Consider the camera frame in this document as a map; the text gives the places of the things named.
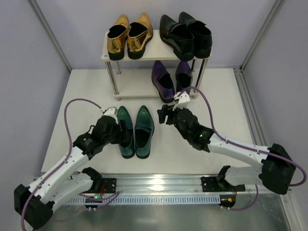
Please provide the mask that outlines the green loafer shoe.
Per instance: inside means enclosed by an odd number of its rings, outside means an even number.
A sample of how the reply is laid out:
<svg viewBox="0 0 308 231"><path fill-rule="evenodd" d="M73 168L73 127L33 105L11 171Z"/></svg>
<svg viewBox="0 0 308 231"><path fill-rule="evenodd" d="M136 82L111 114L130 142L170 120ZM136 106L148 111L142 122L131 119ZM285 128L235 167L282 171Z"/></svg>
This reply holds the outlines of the green loafer shoe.
<svg viewBox="0 0 308 231"><path fill-rule="evenodd" d="M120 122L124 120L128 129L128 141L119 144L119 150L123 158L129 159L135 155L135 144L134 144L134 137L133 137L133 123L131 116L124 106L120 106L117 113L117 119Z"/></svg>
<svg viewBox="0 0 308 231"><path fill-rule="evenodd" d="M137 113L134 131L136 155L140 159L146 159L149 157L151 151L154 121L145 105L142 105Z"/></svg>

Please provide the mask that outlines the gold loafer shoe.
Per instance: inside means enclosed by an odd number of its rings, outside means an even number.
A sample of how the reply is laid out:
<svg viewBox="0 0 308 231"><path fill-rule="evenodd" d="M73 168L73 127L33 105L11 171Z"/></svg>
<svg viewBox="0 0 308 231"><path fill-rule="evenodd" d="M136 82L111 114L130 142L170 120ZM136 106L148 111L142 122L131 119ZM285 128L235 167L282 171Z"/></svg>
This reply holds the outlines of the gold loafer shoe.
<svg viewBox="0 0 308 231"><path fill-rule="evenodd" d="M128 32L127 48L130 59L140 59L146 48L146 44L153 38L153 26L147 13L140 14L137 21L130 24Z"/></svg>
<svg viewBox="0 0 308 231"><path fill-rule="evenodd" d="M124 57L125 42L130 29L128 17L122 14L107 33L107 52L113 61L121 60Z"/></svg>

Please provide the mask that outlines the black loafer shoe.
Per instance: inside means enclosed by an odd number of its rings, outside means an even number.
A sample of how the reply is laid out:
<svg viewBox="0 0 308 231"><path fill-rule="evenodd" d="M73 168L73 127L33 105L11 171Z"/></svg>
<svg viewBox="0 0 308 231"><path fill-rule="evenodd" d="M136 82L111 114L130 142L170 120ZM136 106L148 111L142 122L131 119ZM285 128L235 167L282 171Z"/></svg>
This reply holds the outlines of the black loafer shoe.
<svg viewBox="0 0 308 231"><path fill-rule="evenodd" d="M212 32L202 21L196 20L190 14L181 12L179 22L186 24L188 30L194 36L194 55L196 58L205 59L211 54Z"/></svg>
<svg viewBox="0 0 308 231"><path fill-rule="evenodd" d="M185 24L164 14L160 18L159 34L179 60L187 62L194 58L194 35Z"/></svg>

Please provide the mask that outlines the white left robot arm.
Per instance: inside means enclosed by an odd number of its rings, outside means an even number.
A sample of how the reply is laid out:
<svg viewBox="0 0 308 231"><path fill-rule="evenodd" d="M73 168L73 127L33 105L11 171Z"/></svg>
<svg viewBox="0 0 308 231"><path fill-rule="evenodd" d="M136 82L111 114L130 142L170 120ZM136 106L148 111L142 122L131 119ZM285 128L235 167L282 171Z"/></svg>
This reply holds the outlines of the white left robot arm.
<svg viewBox="0 0 308 231"><path fill-rule="evenodd" d="M128 141L125 120L103 115L92 130L77 137L68 153L43 176L28 186L17 186L14 190L14 208L21 216L22 230L26 229L25 223L34 229L41 228L66 201L83 192L99 190L103 178L91 167L83 169L72 181L66 180L100 153L104 146Z"/></svg>

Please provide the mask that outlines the purple loafer shoe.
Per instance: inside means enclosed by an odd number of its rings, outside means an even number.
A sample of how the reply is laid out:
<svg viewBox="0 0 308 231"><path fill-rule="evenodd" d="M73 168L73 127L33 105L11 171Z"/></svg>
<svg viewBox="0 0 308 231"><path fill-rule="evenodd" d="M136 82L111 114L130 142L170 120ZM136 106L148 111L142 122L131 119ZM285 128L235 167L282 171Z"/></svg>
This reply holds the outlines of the purple loafer shoe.
<svg viewBox="0 0 308 231"><path fill-rule="evenodd" d="M152 68L152 83L158 90L162 102L171 103L175 94L174 85L169 72L161 61L155 61Z"/></svg>
<svg viewBox="0 0 308 231"><path fill-rule="evenodd" d="M186 61L180 61L176 69L176 92L190 87L193 81L192 70Z"/></svg>

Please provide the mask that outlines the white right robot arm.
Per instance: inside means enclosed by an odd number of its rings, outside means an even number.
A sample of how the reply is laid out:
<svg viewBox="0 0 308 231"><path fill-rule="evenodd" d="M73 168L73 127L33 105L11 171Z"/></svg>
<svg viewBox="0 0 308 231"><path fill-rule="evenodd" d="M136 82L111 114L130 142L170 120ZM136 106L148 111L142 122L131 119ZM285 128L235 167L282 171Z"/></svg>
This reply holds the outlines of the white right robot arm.
<svg viewBox="0 0 308 231"><path fill-rule="evenodd" d="M163 105L157 113L160 124L173 125L194 149L226 155L249 165L224 166L217 175L222 189L252 184L262 185L276 194L287 193L296 167L281 145L258 146L222 137L212 128L201 125L187 108L178 109L173 105Z"/></svg>

